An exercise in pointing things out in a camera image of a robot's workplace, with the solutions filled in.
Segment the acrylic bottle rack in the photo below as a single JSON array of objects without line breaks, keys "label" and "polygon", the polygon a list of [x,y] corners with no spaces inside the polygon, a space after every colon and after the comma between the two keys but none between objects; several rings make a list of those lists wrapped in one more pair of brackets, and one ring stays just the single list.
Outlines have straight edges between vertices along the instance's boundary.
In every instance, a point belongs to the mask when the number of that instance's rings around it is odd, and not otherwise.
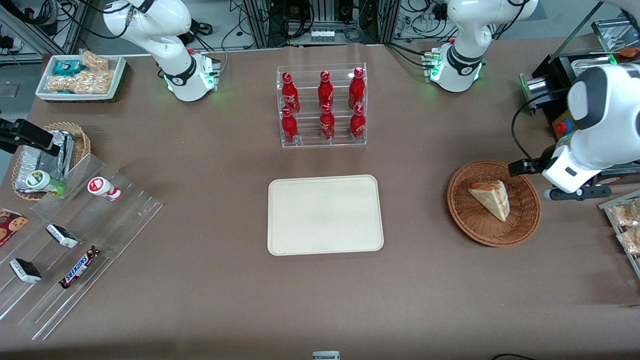
[{"label": "acrylic bottle rack", "polygon": [[[119,187],[121,197],[110,202],[90,194],[86,186],[95,176]],[[37,223],[31,226],[33,230],[20,237],[18,232],[0,248],[0,318],[9,311],[24,314],[19,325],[34,340],[44,340],[55,329],[163,206],[91,154],[69,172],[65,181],[64,195],[46,195],[31,208],[40,217],[29,217],[30,222]],[[72,249],[60,245],[45,230],[49,224],[64,227],[79,243]],[[92,245],[102,253],[69,289],[63,289],[58,281]],[[30,284],[18,279],[9,266],[13,258],[32,262],[42,280]]]},{"label": "acrylic bottle rack", "polygon": [[[276,96],[278,101],[278,115],[280,119],[280,141],[284,148],[299,147],[327,147],[327,146],[363,146],[367,144],[367,130],[358,141],[349,137],[349,125],[353,110],[349,108],[349,85],[353,79],[353,70],[356,67],[363,68],[363,79],[367,84],[367,64],[347,63],[331,65],[302,65],[302,66],[279,66],[276,74]],[[320,108],[318,101],[318,86],[320,85],[320,72],[327,70],[331,75],[333,85],[333,116],[335,117],[335,137],[326,141],[320,137]],[[284,100],[282,98],[282,74],[290,72],[293,83],[298,88],[300,99],[300,112],[295,114],[298,122],[298,133],[300,141],[297,143],[287,143],[282,130],[282,108]],[[367,92],[365,87],[362,106],[365,110],[367,123]]]}]

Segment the red button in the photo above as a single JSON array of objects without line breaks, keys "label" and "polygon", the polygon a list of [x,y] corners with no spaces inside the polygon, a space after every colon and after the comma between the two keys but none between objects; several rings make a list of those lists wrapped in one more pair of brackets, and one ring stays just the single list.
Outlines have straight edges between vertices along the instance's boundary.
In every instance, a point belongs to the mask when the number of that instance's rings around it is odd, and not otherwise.
[{"label": "red button", "polygon": [[560,135],[564,135],[568,130],[569,130],[569,125],[567,125],[566,122],[560,121],[559,123],[556,124],[556,133]]}]

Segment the yogurt bottle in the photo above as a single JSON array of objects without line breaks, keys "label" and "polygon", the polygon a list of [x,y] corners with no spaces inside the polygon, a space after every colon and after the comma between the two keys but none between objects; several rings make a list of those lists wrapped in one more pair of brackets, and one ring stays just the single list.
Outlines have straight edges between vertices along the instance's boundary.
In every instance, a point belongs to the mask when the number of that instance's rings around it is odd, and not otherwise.
[{"label": "yogurt bottle", "polygon": [[27,186],[41,192],[51,193],[53,196],[61,196],[65,193],[67,184],[54,179],[47,172],[36,170],[27,176]]},{"label": "yogurt bottle", "polygon": [[86,189],[94,195],[101,196],[108,201],[116,201],[122,195],[122,191],[117,186],[113,186],[107,179],[97,176],[91,179]]}]

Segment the white tray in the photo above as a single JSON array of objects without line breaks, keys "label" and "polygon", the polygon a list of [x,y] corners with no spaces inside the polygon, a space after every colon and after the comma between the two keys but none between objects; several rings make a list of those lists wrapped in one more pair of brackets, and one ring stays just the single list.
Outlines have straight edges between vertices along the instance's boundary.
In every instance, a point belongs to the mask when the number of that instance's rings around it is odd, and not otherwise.
[{"label": "white tray", "polygon": [[377,251],[383,244],[375,177],[279,179],[269,185],[272,255]]},{"label": "white tray", "polygon": [[101,55],[100,57],[109,60],[109,70],[113,71],[113,80],[106,94],[66,94],[48,91],[47,82],[49,81],[49,76],[53,73],[53,68],[56,63],[59,61],[80,60],[80,55],[54,55],[49,59],[47,67],[44,69],[44,74],[40,78],[40,83],[36,89],[36,96],[42,100],[50,101],[99,101],[113,99],[116,90],[118,90],[118,84],[120,84],[122,74],[124,73],[124,67],[127,65],[127,60],[120,55]]}]

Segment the snickers bar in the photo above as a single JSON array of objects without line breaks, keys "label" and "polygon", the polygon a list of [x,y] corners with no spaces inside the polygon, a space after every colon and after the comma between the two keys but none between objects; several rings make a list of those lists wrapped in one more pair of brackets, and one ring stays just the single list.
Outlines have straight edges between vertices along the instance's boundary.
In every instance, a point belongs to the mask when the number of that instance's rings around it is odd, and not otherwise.
[{"label": "snickers bar", "polygon": [[93,262],[96,256],[101,253],[97,247],[91,245],[91,248],[87,250],[87,252],[82,256],[80,261],[76,263],[76,265],[71,269],[71,271],[62,279],[59,283],[62,285],[63,289],[69,289],[80,275],[89,267],[89,265]]}]

